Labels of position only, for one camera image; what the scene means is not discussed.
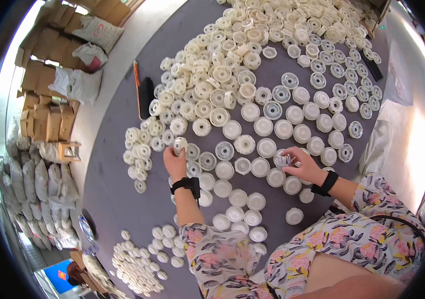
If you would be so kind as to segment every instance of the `floral dress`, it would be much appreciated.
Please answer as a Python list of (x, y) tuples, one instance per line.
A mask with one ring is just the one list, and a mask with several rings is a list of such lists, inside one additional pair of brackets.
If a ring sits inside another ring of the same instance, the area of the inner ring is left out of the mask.
[(181, 227), (186, 255), (206, 299), (287, 299), (304, 292), (316, 252), (337, 256), (375, 274), (409, 282), (425, 254), (422, 239), (406, 224), (370, 217), (406, 220), (425, 236), (419, 219), (398, 200), (383, 176), (362, 179), (352, 200), (354, 212), (327, 211), (315, 224), (279, 246), (269, 257), (265, 283), (252, 276), (261, 255), (239, 231), (222, 232), (204, 224)]

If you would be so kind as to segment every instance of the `gray table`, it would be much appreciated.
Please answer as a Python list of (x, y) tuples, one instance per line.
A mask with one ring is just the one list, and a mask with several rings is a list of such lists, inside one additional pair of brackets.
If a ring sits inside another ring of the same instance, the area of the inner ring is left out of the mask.
[[(159, 64), (164, 57), (174, 57), (176, 52), (183, 49), (184, 45), (193, 37), (203, 32), (203, 27), (209, 23), (214, 23), (222, 16), (226, 9), (225, 5), (218, 5), (216, 0), (189, 0), (178, 9), (156, 32), (150, 41), (143, 48), (137, 57), (139, 63), (139, 74), (141, 79), (148, 76), (155, 84), (160, 83), (162, 71)], [(379, 68), (384, 76), (387, 75), (388, 47), (385, 33), (378, 31), (376, 39), (372, 42), (373, 50), (382, 58)], [(269, 46), (276, 48), (278, 55), (274, 59), (266, 59), (262, 55), (262, 64), (254, 71), (257, 76), (256, 86), (269, 87), (271, 90), (281, 83), (281, 76), (285, 72), (293, 72), (299, 77), (299, 85), (305, 87), (311, 96), (317, 91), (309, 83), (311, 69), (303, 69), (297, 64), (296, 59), (291, 59), (286, 49), (281, 43), (269, 43)], [(348, 54), (345, 45), (336, 45)], [(329, 96), (332, 96), (332, 87), (335, 83), (344, 83), (345, 78), (336, 79), (330, 73), (329, 67), (325, 72), (327, 86), (323, 89)], [(374, 84), (384, 89), (386, 78)], [(291, 99), (283, 105), (283, 111), (288, 106), (295, 104)], [(346, 109), (343, 111), (347, 123), (359, 121), (364, 127), (364, 134), (360, 139), (353, 139), (345, 130), (345, 142), (352, 145), (354, 157), (349, 163), (337, 160), (333, 168), (342, 177), (351, 177), (355, 166), (358, 164), (371, 131), (377, 119), (378, 112), (374, 112), (370, 120), (364, 120), (359, 112), (350, 113)], [(254, 137), (256, 142), (261, 138), (253, 129), (252, 123), (245, 122), (240, 115), (240, 106), (231, 111), (231, 118), (237, 120), (242, 125), (243, 134)], [(328, 134), (317, 130), (315, 122), (304, 120), (312, 130), (312, 136), (319, 136), (327, 143)], [(125, 131), (128, 127), (139, 127), (137, 97), (134, 75), (128, 72), (116, 91), (108, 110), (102, 120), (101, 127), (95, 141), (91, 154), (88, 173), (85, 181), (83, 209), (90, 215), (96, 226), (98, 234), (97, 244), (100, 248), (98, 259), (106, 270), (115, 270), (111, 264), (113, 256), (113, 246), (122, 241), (120, 231), (127, 229), (132, 235), (132, 241), (138, 247), (146, 247), (152, 240), (151, 229), (154, 226), (173, 224), (173, 216), (176, 213), (174, 204), (169, 198), (168, 173), (163, 165), (162, 153), (153, 152), (151, 159), (153, 169), (149, 172), (147, 179), (147, 191), (138, 194), (135, 191), (133, 181), (127, 175), (128, 165), (123, 162), (123, 152), (125, 151)], [(193, 131), (191, 123), (184, 137), (189, 142), (197, 144), (201, 151), (214, 152), (214, 148), (219, 141), (227, 140), (221, 128), (213, 127), (211, 133), (206, 138), (197, 137)], [(299, 146), (293, 139), (280, 140), (274, 134), (270, 135), (278, 148)], [(234, 155), (232, 163), (240, 155)], [(258, 157), (257, 151), (246, 156), (249, 160)], [(330, 206), (331, 198), (315, 196), (309, 204), (299, 201), (298, 195), (289, 196), (282, 188), (269, 186), (265, 178), (257, 178), (251, 173), (241, 176), (235, 173), (230, 180), (233, 189), (240, 188), (247, 194), (252, 192), (262, 193), (267, 200), (267, 205), (263, 209), (262, 216), (264, 226), (268, 231), (268, 238), (265, 241), (268, 253), (290, 240), (295, 234), (313, 224)], [(228, 199), (222, 199), (214, 195), (213, 204), (210, 207), (202, 208), (202, 212), (207, 223), (212, 224), (212, 218), (217, 213), (224, 213), (230, 206)], [(296, 226), (288, 225), (285, 221), (285, 213), (292, 207), (300, 208), (304, 212), (304, 220)], [(168, 255), (172, 256), (171, 250), (166, 249)], [(267, 257), (263, 257), (258, 265), (258, 269), (264, 267)], [(173, 268), (171, 264), (161, 264), (161, 268), (169, 275), (169, 279), (164, 281), (165, 290), (160, 294), (152, 294), (153, 298), (198, 298), (196, 280), (189, 272), (188, 268)], [(132, 293), (127, 285), (117, 277), (112, 277), (112, 281), (118, 288), (126, 294)]]

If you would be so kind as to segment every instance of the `concrete floor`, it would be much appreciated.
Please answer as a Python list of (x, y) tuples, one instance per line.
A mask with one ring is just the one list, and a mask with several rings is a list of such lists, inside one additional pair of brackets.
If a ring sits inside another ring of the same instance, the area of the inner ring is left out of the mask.
[[(71, 135), (82, 144), (81, 162), (71, 163), (71, 172), (83, 195), (87, 169), (98, 129), (106, 109), (129, 66), (156, 30), (186, 0), (146, 0), (128, 19), (125, 32), (111, 51), (103, 67), (103, 79), (95, 105), (82, 105)], [(391, 123), (394, 139), (382, 172), (407, 206), (416, 212), (425, 191), (425, 46), (403, 7), (393, 1), (386, 17), (389, 42), (400, 47), (409, 71), (413, 106), (404, 107), (385, 101), (379, 119)], [(81, 211), (82, 201), (77, 203)], [(78, 224), (74, 226), (79, 232)]]

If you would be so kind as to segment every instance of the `person's right hand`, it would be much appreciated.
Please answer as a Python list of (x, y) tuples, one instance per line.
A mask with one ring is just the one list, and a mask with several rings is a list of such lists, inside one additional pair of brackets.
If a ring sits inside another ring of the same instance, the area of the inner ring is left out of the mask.
[(320, 169), (311, 156), (302, 151), (299, 147), (289, 147), (281, 153), (282, 156), (289, 154), (292, 159), (291, 165), (300, 162), (299, 167), (286, 166), (282, 167), (282, 171), (297, 176), (304, 181), (311, 182), (319, 187), (327, 177), (327, 171)]
[(182, 148), (179, 156), (174, 154), (173, 147), (167, 147), (163, 154), (164, 166), (173, 179), (173, 183), (187, 177), (186, 149)]

